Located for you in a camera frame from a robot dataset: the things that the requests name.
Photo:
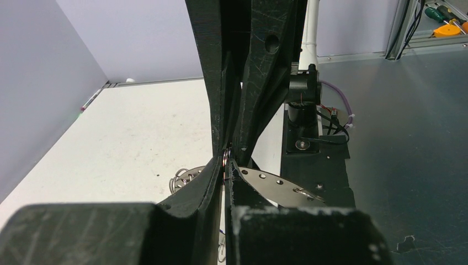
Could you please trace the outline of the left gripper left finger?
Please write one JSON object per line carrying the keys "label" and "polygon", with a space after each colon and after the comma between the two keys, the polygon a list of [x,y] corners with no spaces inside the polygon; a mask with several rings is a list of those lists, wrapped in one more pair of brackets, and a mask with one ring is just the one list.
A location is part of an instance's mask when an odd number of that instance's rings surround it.
{"label": "left gripper left finger", "polygon": [[213,157],[185,187],[158,204],[157,258],[164,264],[217,264],[222,159]]}

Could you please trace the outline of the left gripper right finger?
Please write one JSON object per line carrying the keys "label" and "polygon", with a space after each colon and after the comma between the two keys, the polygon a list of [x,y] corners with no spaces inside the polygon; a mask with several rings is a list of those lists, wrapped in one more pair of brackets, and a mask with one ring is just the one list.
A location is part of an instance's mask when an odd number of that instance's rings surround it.
{"label": "left gripper right finger", "polygon": [[247,183],[235,161],[225,173],[227,264],[282,264],[279,209]]}

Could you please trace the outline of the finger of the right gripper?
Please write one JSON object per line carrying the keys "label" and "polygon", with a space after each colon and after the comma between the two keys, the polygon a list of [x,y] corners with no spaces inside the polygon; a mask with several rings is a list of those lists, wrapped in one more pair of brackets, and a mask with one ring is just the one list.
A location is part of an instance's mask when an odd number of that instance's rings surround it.
{"label": "finger of the right gripper", "polygon": [[288,92],[298,61],[307,1],[251,1],[249,49],[242,76],[233,155],[249,163],[257,140]]}
{"label": "finger of the right gripper", "polygon": [[223,47],[220,1],[185,1],[209,100],[212,153],[221,156],[232,141],[239,80],[231,52]]}

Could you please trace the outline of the metal keyring disc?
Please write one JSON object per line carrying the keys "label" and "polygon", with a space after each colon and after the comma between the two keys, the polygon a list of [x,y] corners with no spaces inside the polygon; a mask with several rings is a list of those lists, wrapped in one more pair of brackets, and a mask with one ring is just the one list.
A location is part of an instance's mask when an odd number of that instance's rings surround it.
{"label": "metal keyring disc", "polygon": [[[203,166],[193,169],[182,168],[169,180],[171,194],[185,187],[190,181],[197,177]],[[253,165],[240,167],[241,177],[255,189],[269,204],[277,208],[297,208],[298,206],[325,206],[325,199],[313,194],[303,187],[283,179],[272,173],[255,169]],[[228,176],[223,175],[224,187],[222,188],[222,212],[218,247],[218,264],[227,264],[227,229],[228,229]]]}

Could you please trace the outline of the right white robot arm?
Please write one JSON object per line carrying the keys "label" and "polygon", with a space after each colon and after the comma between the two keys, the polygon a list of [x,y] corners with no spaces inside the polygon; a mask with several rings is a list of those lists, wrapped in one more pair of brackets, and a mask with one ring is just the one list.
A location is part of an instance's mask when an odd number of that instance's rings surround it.
{"label": "right white robot arm", "polygon": [[209,100],[212,154],[246,165],[277,109],[312,103],[314,65],[298,68],[306,1],[186,1]]}

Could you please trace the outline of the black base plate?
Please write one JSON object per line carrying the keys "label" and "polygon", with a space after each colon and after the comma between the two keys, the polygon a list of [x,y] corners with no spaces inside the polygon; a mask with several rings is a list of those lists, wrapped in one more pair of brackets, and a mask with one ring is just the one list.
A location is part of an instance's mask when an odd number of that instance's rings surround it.
{"label": "black base plate", "polygon": [[326,206],[355,208],[354,193],[349,186],[345,161],[350,158],[347,145],[320,144],[319,152],[287,152],[292,133],[288,112],[284,111],[283,145],[280,176],[317,195]]}

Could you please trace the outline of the aluminium frame rail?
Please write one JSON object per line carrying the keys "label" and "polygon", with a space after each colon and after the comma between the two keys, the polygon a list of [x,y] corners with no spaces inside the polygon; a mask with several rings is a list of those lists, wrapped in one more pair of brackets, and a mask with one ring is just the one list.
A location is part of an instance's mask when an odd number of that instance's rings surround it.
{"label": "aluminium frame rail", "polygon": [[[321,1],[319,63],[383,57],[397,1]],[[200,78],[202,71],[183,1],[114,1],[100,66],[109,81],[156,82]]]}

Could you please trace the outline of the marker pen on rail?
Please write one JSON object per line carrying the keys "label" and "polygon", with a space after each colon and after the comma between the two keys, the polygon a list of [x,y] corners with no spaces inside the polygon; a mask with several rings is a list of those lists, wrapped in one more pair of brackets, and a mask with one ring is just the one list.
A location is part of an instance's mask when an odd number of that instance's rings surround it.
{"label": "marker pen on rail", "polygon": [[80,111],[83,112],[85,111],[89,106],[90,104],[97,98],[97,96],[100,95],[100,93],[102,92],[103,88],[100,88],[98,89],[80,108]]}

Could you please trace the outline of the green handled screwdriver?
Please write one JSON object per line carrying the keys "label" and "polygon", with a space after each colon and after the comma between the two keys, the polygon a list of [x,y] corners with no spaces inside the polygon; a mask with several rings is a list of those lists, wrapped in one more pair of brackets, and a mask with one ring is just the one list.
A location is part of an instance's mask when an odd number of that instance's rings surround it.
{"label": "green handled screwdriver", "polygon": [[436,8],[427,7],[424,13],[427,17],[438,23],[449,23],[453,19],[458,19],[451,9],[446,6],[437,6]]}

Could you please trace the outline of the orange handled screwdriver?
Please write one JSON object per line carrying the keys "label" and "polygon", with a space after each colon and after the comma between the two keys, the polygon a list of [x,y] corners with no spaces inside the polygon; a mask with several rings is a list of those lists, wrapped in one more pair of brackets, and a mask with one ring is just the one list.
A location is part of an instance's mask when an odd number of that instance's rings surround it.
{"label": "orange handled screwdriver", "polygon": [[445,25],[433,30],[431,37],[434,38],[446,38],[458,35],[467,34],[467,22],[459,22],[456,19],[452,19]]}

